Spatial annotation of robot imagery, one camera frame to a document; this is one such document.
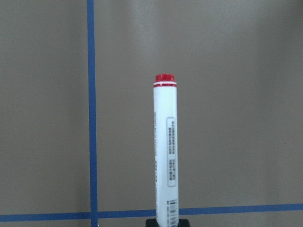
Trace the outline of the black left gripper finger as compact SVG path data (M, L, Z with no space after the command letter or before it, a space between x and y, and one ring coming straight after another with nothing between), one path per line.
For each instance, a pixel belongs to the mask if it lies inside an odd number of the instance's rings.
M153 219L147 219L145 222L146 227L159 227L159 224L157 223L157 220L155 218ZM190 223L188 219L179 219L178 227L190 227Z

